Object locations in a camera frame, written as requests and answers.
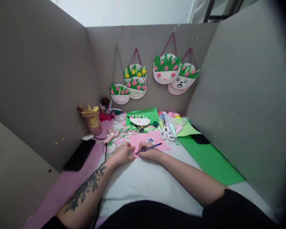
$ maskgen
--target black shirt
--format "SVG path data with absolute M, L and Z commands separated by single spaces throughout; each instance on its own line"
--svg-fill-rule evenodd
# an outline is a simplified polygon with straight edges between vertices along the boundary
M 67 229 L 53 217 L 42 229 Z M 105 228 L 278 228 L 257 206 L 242 195 L 225 190 L 223 197 L 204 207 L 202 217 L 165 204 L 142 200 L 126 204 L 99 227 Z

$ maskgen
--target gray partition wall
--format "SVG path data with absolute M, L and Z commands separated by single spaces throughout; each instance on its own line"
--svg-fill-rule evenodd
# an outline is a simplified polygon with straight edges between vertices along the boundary
M 88 133 L 77 106 L 100 101 L 91 62 L 86 28 L 51 1 L 0 1 L 0 121 L 58 171 Z
M 221 22 L 187 115 L 273 207 L 286 199 L 286 31 L 270 1 Z
M 123 111 L 140 110 L 157 107 L 159 110 L 184 112 L 195 85 L 182 95 L 175 96 L 168 92 L 167 85 L 157 83 L 153 77 L 153 62 L 156 54 L 160 55 L 171 33 L 177 25 L 140 25 L 140 26 L 113 26 L 87 27 L 93 53 L 93 64 L 100 81 L 99 88 L 102 97 L 111 98 L 109 86 L 112 83 L 115 43 L 118 45 L 123 69 L 138 49 L 142 65 L 147 70 L 146 94 L 137 100 L 130 99 L 125 105 L 113 102 L 114 107 Z M 193 46 L 195 59 L 200 68 L 207 54 L 218 24 L 183 24 L 175 32 L 177 52 L 180 57 L 187 52 L 199 36 L 199 41 Z M 171 39 L 165 53 L 174 53 L 174 43 Z M 114 84 L 123 84 L 124 76 L 121 70 L 118 55 L 115 61 Z

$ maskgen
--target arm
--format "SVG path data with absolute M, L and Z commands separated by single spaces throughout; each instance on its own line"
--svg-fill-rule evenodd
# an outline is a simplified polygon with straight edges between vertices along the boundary
M 142 142 L 138 151 L 151 146 L 151 143 Z M 140 152 L 138 155 L 161 163 L 204 206 L 222 197 L 224 190 L 229 189 L 203 171 L 179 161 L 157 148 Z
M 129 142 L 118 147 L 114 154 L 73 193 L 56 213 L 66 227 L 84 228 L 88 225 L 113 170 L 118 165 L 135 159 L 133 154 L 128 155 L 132 150 L 134 147 L 131 147 Z

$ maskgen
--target smartphone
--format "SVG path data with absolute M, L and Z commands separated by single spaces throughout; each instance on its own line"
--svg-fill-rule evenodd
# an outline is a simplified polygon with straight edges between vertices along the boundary
M 88 141 L 82 141 L 82 143 L 72 154 L 68 162 L 65 164 L 63 169 L 66 171 L 81 170 L 94 145 L 95 140 L 91 139 Z

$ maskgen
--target person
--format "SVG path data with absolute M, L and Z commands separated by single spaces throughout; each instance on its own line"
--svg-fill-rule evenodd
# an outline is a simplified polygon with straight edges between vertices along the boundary
M 140 143 L 138 151 L 151 147 Z M 114 169 L 133 161 L 134 150 L 125 142 L 74 192 L 43 229 L 86 228 L 96 211 Z M 137 201 L 124 205 L 99 227 L 104 228 L 277 228 L 258 207 L 203 171 L 161 152 L 157 148 L 138 153 L 162 164 L 203 206 L 202 217 L 154 201 Z

